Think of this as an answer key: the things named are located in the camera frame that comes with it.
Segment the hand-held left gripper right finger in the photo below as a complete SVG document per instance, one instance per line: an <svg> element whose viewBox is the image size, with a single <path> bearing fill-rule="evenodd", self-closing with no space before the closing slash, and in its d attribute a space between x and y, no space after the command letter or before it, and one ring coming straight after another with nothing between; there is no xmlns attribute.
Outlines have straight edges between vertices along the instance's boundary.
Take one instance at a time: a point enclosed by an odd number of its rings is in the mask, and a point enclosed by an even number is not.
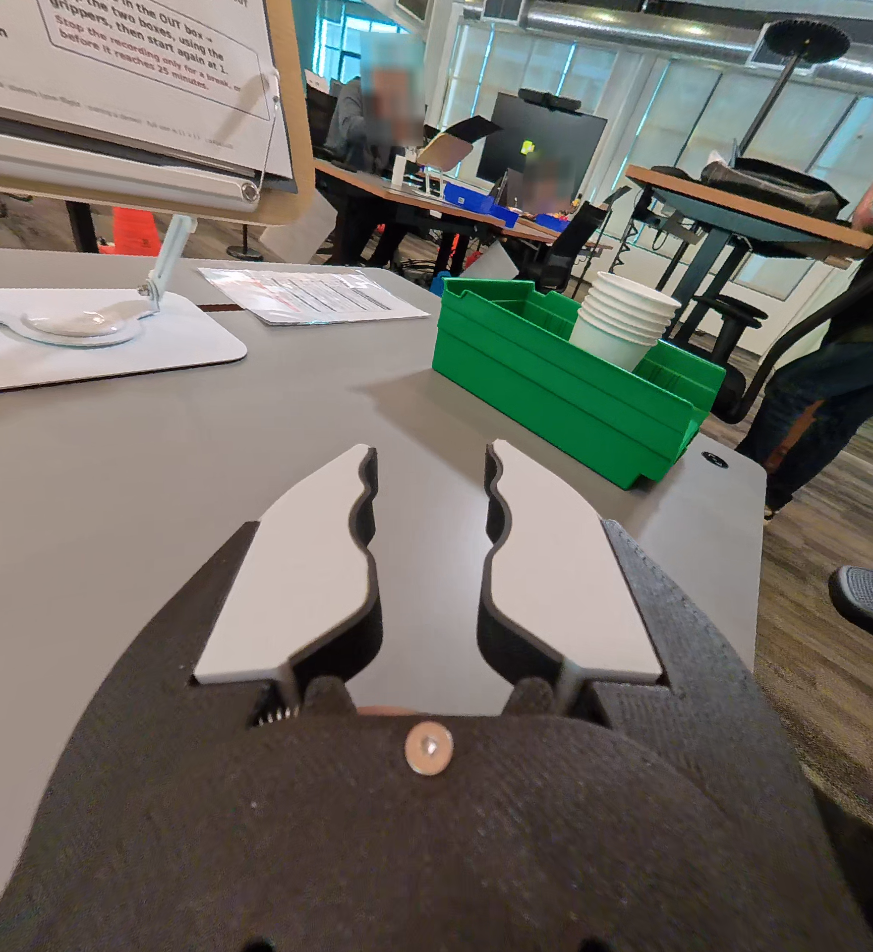
<svg viewBox="0 0 873 952"><path fill-rule="evenodd" d="M589 683L656 687L665 671L598 511L510 442L487 446L477 645L509 684L567 712Z"/></svg>

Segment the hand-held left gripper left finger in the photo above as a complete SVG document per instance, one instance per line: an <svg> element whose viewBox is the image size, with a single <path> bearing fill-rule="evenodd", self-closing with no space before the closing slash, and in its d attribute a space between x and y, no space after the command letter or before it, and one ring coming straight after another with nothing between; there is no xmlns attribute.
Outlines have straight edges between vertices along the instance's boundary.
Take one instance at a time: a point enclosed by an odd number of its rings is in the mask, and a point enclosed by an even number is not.
<svg viewBox="0 0 873 952"><path fill-rule="evenodd" d="M347 682L383 642L373 500L378 456L356 445L264 513L192 676L201 685L274 683L285 708L312 682Z"/></svg>

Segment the green plastic bin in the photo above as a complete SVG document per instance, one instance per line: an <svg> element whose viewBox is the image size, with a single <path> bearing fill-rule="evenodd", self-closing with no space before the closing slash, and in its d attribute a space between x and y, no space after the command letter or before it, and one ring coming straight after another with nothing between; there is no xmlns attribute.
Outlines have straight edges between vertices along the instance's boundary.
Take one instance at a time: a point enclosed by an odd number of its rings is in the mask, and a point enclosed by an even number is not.
<svg viewBox="0 0 873 952"><path fill-rule="evenodd" d="M633 370L609 363L570 342L580 306L527 281L449 277L432 368L621 489L658 482L726 370L665 341Z"/></svg>

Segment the laminated paper sheet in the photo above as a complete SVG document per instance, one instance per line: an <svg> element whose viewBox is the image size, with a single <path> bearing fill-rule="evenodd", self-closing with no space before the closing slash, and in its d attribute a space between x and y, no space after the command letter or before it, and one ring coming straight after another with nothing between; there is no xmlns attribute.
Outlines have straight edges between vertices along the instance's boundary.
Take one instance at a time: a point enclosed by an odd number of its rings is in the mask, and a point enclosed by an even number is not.
<svg viewBox="0 0 873 952"><path fill-rule="evenodd" d="M271 327L362 324L427 315L424 309L388 291L361 270L198 271L232 303Z"/></svg>

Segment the wooden document stand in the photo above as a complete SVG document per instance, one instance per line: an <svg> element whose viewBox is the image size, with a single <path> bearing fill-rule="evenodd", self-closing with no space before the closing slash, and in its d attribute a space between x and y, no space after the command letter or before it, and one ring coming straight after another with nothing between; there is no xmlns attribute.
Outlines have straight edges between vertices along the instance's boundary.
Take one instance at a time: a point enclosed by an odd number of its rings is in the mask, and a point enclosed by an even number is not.
<svg viewBox="0 0 873 952"><path fill-rule="evenodd" d="M233 363L246 347L169 293L200 219L263 227L298 219L314 193L305 92L291 2L266 1L293 177L234 172L0 116L0 194L169 214L152 268L132 289L0 287L0 391Z"/></svg>
<svg viewBox="0 0 873 952"><path fill-rule="evenodd" d="M450 173L471 154L476 143L501 129L481 115L469 116L432 138L414 161L422 169Z"/></svg>

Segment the white leaning panel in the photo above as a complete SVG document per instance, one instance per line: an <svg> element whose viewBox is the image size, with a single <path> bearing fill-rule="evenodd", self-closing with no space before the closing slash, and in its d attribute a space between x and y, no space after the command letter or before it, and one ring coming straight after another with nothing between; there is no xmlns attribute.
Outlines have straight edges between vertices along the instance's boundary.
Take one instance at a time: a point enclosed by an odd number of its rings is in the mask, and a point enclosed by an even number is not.
<svg viewBox="0 0 873 952"><path fill-rule="evenodd" d="M316 191L297 220L264 228L258 242L283 264L307 265L334 232L336 219L334 206Z"/></svg>
<svg viewBox="0 0 873 952"><path fill-rule="evenodd" d="M497 241L484 248L481 255L463 270L461 277L467 280L508 281L517 277L519 269L502 242Z"/></svg>

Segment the large black monitor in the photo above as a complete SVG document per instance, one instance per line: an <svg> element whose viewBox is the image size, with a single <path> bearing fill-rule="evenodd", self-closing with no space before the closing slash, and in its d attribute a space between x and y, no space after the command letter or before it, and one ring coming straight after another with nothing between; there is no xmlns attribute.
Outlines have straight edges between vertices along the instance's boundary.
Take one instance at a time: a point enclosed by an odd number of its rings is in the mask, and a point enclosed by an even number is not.
<svg viewBox="0 0 873 952"><path fill-rule="evenodd" d="M552 168L574 198L607 129L606 118L551 109L500 92L490 116L497 126L484 142L475 176L494 183L507 172Z"/></svg>

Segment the black bag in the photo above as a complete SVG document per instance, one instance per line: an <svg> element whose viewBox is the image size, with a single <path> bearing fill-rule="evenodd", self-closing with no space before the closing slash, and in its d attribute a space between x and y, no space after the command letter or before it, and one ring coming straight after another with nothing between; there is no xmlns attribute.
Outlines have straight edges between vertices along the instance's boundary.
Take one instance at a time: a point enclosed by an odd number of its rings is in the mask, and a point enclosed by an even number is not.
<svg viewBox="0 0 873 952"><path fill-rule="evenodd" d="M701 184L776 208L826 221L835 221L847 208L847 198L823 179L774 162L737 157L732 165L709 162L700 173Z"/></svg>

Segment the printed instruction sheet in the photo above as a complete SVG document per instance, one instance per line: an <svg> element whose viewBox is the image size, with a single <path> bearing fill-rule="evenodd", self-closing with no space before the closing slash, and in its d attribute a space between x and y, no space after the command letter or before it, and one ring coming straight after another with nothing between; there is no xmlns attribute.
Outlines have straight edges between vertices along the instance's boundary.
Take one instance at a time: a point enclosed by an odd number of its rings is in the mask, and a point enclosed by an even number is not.
<svg viewBox="0 0 873 952"><path fill-rule="evenodd" d="M262 1L0 1L0 116L293 177Z"/></svg>

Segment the black round floor lamp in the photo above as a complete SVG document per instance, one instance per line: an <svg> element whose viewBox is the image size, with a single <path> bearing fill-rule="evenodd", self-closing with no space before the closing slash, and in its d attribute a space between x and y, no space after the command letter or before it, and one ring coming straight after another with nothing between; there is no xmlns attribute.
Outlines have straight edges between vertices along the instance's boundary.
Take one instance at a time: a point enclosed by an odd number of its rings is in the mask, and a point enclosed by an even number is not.
<svg viewBox="0 0 873 952"><path fill-rule="evenodd" d="M754 138L774 108L795 70L802 64L822 65L844 56L851 40L845 30L815 19L788 18L766 25L759 46L783 61L780 76L754 117L743 138L735 145L735 157L747 153Z"/></svg>

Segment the silver air duct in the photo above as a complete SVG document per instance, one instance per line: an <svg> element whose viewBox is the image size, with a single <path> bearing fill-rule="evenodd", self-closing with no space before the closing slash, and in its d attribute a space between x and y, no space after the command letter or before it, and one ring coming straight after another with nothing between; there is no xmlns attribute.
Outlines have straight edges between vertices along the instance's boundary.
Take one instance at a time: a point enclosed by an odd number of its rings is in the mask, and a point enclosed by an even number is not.
<svg viewBox="0 0 873 952"><path fill-rule="evenodd" d="M466 18L522 30L683 54L743 65L781 65L765 33L774 23L815 18L841 30L848 58L873 67L873 19L706 6L696 2L466 2Z"/></svg>

